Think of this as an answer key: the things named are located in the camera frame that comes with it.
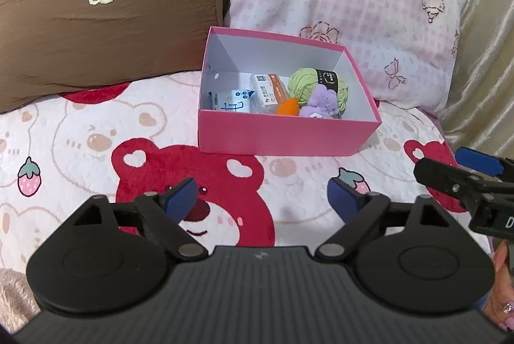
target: stuffed animal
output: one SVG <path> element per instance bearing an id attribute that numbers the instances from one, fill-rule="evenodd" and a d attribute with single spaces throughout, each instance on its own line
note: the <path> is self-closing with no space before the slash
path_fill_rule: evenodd
<path id="1" fill-rule="evenodd" d="M 337 94 L 327 89 L 323 84 L 318 84 L 310 95 L 307 105 L 300 109 L 300 116 L 333 118 L 339 113 L 337 107 Z"/>

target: pink box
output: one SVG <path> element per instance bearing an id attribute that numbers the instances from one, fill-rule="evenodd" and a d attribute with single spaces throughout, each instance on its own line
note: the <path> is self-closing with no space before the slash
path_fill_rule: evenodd
<path id="1" fill-rule="evenodd" d="M 300 68 L 335 73 L 348 84 L 341 119 L 212 110 L 209 92 L 249 87 L 253 73 L 276 74 L 285 87 Z M 201 72 L 198 142 L 207 153 L 265 156 L 350 156 L 382 120 L 348 49 L 269 32 L 212 27 Z"/>

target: bed sheet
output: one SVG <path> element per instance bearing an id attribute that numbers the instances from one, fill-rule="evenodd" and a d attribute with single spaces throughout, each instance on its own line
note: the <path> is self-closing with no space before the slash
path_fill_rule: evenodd
<path id="1" fill-rule="evenodd" d="M 254 157 L 196 147 L 199 72 L 62 95 L 0 116 L 1 265 L 25 271 L 37 247 L 93 194 L 114 202 L 192 176 L 199 200 L 181 226 L 212 251 L 226 245 L 307 245 L 343 226 L 326 199 L 339 176 L 395 201 L 426 193 L 422 156 L 451 160 L 419 110 L 381 102 L 383 123 L 352 157 Z M 451 209 L 454 204 L 441 199 Z M 467 213 L 453 213 L 464 226 Z M 473 234 L 486 251 L 485 237 Z"/>

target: bear's mouth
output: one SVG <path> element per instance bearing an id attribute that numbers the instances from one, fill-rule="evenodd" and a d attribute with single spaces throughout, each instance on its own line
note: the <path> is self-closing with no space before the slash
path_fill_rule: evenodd
<path id="1" fill-rule="evenodd" d="M 199 233 L 194 233 L 193 231 L 186 229 L 186 233 L 191 234 L 192 236 L 203 236 L 203 235 L 207 234 L 207 231 L 201 231 Z"/>

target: curtain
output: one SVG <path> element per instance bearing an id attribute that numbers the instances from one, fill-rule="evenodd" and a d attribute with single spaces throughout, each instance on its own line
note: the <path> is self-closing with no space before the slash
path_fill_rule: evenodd
<path id="1" fill-rule="evenodd" d="M 514 0 L 467 0 L 441 124 L 453 150 L 514 158 Z"/>

